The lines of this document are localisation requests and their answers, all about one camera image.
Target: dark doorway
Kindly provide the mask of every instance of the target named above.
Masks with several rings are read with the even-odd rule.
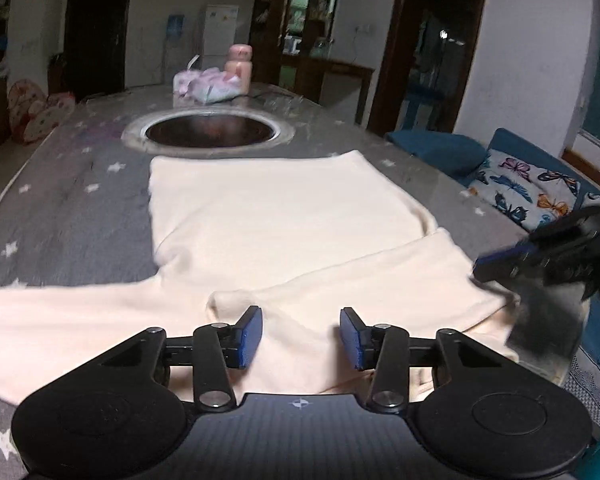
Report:
[[[129,0],[67,0],[66,81],[81,100],[125,89]]]
[[[395,0],[368,129],[452,132],[484,0]]]

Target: blue gripper pad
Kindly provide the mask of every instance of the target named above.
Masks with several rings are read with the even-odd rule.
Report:
[[[363,370],[363,351],[358,332],[344,310],[340,311],[340,339],[349,362],[356,370]]]
[[[538,250],[535,245],[530,243],[518,244],[509,249],[497,251],[495,253],[485,254],[480,256],[476,261],[476,265],[490,264],[498,260],[504,260],[506,258],[514,258],[524,253],[533,254]]]
[[[238,362],[240,370],[244,370],[253,361],[253,356],[262,339],[262,309],[258,308],[247,325],[242,329],[240,346],[238,348]]]

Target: white refrigerator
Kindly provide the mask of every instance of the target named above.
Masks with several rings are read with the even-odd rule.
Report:
[[[228,5],[209,5],[204,9],[202,70],[215,66],[224,70],[229,47],[235,43],[238,10],[238,6]]]

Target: metal screw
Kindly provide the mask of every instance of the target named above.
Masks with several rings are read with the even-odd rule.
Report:
[[[404,397],[396,392],[385,390],[384,392],[376,393],[373,396],[373,400],[376,404],[384,406],[385,408],[395,408],[404,402]]]
[[[211,390],[210,392],[205,392],[200,395],[200,402],[210,408],[222,408],[222,406],[226,406],[230,400],[231,397],[228,393],[220,392],[219,390]]]

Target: pink bottle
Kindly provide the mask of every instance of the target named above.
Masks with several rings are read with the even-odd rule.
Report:
[[[243,94],[249,93],[251,87],[251,72],[253,65],[251,56],[253,49],[249,45],[235,44],[229,49],[229,61],[224,66],[224,71],[229,74],[237,75],[242,81],[241,91]]]

